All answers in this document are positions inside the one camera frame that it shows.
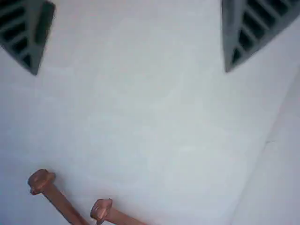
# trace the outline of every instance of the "white wall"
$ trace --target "white wall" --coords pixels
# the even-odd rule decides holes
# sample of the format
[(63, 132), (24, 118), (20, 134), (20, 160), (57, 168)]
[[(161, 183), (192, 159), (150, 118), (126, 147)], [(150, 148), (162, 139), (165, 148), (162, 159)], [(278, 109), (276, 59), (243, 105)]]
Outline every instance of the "white wall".
[(300, 75), (293, 82), (233, 225), (300, 224)]
[(47, 168), (87, 219), (111, 197), (149, 224), (230, 224), (298, 70), (300, 20), (225, 74), (219, 0), (55, 3), (38, 77), (0, 51), (0, 223), (66, 223), (29, 195)]

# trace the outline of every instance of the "hex head bolt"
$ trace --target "hex head bolt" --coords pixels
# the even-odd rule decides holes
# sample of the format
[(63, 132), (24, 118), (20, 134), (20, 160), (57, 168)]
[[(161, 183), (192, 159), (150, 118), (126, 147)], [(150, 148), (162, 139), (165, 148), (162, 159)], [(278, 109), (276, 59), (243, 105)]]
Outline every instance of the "hex head bolt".
[(112, 199), (98, 199), (91, 212), (90, 217), (97, 220), (97, 225), (104, 221), (111, 222), (116, 225), (146, 225), (112, 207)]
[(88, 225), (88, 222), (84, 220), (66, 197), (53, 184), (54, 180), (54, 173), (48, 172), (46, 169), (36, 171), (28, 179), (28, 184), (31, 187), (30, 193), (32, 195), (42, 193), (70, 224)]

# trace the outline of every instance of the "copper bolt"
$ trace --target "copper bolt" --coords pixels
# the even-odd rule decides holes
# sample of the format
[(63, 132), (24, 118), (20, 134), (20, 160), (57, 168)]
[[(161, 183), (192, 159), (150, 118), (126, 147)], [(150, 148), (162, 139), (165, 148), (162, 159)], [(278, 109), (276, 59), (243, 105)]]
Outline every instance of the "copper bolt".
[(105, 220), (116, 225), (146, 225), (112, 207), (112, 199), (98, 199), (91, 212), (90, 217), (97, 220), (97, 225)]
[(28, 179), (31, 187), (30, 193), (38, 195), (42, 193), (51, 204), (73, 225), (88, 225), (82, 216), (76, 211), (66, 197), (53, 184), (55, 174), (46, 169), (40, 169)]

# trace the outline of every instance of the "white surface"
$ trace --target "white surface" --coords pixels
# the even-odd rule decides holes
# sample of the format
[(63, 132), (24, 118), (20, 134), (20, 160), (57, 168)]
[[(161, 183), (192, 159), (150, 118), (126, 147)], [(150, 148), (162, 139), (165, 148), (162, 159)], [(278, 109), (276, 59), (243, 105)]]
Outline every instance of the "white surface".
[(87, 219), (111, 197), (151, 225), (230, 224), (297, 73), (300, 21), (225, 74), (218, 0), (54, 2), (38, 77), (0, 52), (0, 222), (66, 223), (29, 196), (47, 168)]
[(300, 75), (245, 189), (232, 225), (300, 223)]

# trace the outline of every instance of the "bolt head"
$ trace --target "bolt head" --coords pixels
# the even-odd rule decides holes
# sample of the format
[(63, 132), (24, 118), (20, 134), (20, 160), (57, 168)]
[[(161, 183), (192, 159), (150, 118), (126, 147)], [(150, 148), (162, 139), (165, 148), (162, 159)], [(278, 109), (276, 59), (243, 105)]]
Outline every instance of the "bolt head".
[(28, 184), (31, 187), (30, 193), (37, 195), (42, 192), (50, 183), (55, 180), (55, 174), (48, 172), (46, 169), (40, 169), (32, 174), (28, 179)]
[(90, 212), (90, 217), (97, 220), (97, 225), (102, 224), (108, 216), (112, 205), (113, 200), (110, 198), (98, 199)]

